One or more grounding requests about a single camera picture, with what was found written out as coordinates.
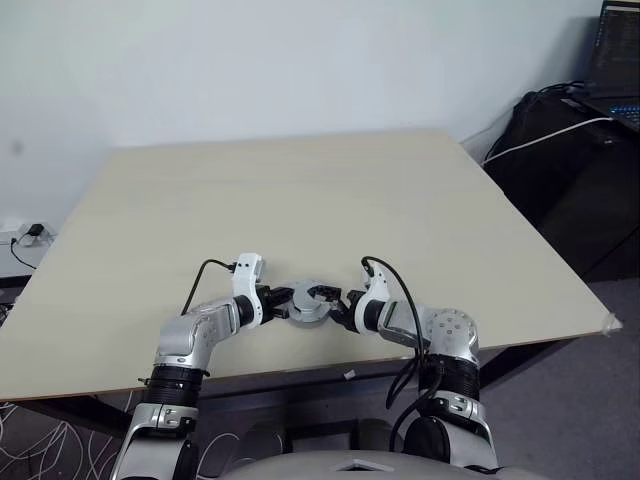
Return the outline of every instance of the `wooden table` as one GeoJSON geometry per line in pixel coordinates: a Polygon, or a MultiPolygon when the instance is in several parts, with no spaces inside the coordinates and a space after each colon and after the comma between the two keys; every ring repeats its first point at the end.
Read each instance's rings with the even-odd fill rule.
{"type": "MultiPolygon", "coordinates": [[[[272,287],[362,288],[387,259],[416,301],[473,316],[482,348],[619,323],[444,132],[415,130],[116,151],[0,330],[0,398],[139,387],[203,259],[267,261],[272,287]]],[[[208,270],[195,301],[231,293],[208,270]]],[[[398,358],[327,322],[273,321],[216,347],[214,377],[398,358]]]]}

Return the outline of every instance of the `round metal part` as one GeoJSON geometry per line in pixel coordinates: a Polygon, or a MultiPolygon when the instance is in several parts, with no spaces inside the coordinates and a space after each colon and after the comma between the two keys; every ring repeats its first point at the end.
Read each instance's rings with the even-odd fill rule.
{"type": "Polygon", "coordinates": [[[293,297],[288,304],[289,322],[297,327],[317,327],[322,325],[328,318],[331,304],[324,302],[324,298],[317,296],[312,297],[309,290],[318,285],[320,282],[312,280],[303,280],[290,285],[293,288],[293,297]]]}

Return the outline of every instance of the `gray carpet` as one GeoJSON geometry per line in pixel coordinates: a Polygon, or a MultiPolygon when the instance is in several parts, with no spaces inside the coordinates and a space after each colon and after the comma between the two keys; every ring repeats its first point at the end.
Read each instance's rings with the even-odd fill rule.
{"type": "MultiPolygon", "coordinates": [[[[624,322],[625,328],[610,337],[575,340],[525,372],[483,392],[501,464],[517,465],[558,480],[640,478],[638,280],[603,282],[591,287],[624,322]]],[[[250,409],[233,411],[228,405],[233,407],[233,402],[227,402],[223,413],[219,411],[219,402],[205,401],[196,436],[204,448],[220,433],[242,435],[251,425],[264,420],[289,425],[365,417],[392,421],[414,396],[415,390],[408,389],[392,411],[384,409],[384,392],[375,390],[353,397],[319,398],[287,408],[253,405],[250,409]]],[[[126,395],[101,399],[122,408],[126,395]]],[[[18,409],[5,421],[2,447],[17,453],[56,424],[55,420],[18,409]]],[[[77,430],[86,452],[89,432],[77,430]]],[[[106,437],[95,436],[94,457],[105,441],[106,437]]],[[[216,442],[203,462],[201,473],[220,472],[234,446],[232,437],[216,442]]],[[[335,437],[307,442],[300,449],[344,446],[344,439],[335,437]]],[[[117,447],[118,442],[112,441],[98,465],[102,466],[117,447]]],[[[52,448],[44,461],[45,467],[52,464],[56,453],[57,449],[52,448]]],[[[77,442],[69,433],[58,463],[42,478],[71,479],[79,465],[79,453],[77,442]]],[[[7,462],[0,453],[0,469],[7,462]]],[[[28,479],[37,473],[39,462],[40,457],[15,462],[0,473],[0,479],[28,479]]],[[[107,478],[108,470],[104,469],[102,479],[107,478]]],[[[84,479],[87,471],[85,453],[77,478],[84,479]]]]}

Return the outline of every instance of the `laptop screen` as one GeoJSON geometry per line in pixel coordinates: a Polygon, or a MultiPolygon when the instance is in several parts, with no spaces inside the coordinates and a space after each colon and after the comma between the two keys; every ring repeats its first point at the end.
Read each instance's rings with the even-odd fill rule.
{"type": "Polygon", "coordinates": [[[591,96],[638,96],[640,0],[605,0],[591,58],[591,96]]]}

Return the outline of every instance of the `laptop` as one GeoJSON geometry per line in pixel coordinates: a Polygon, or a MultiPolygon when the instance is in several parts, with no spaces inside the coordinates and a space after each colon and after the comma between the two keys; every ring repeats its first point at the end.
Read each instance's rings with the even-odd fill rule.
{"type": "Polygon", "coordinates": [[[640,131],[640,0],[605,0],[585,90],[574,99],[640,131]]]}

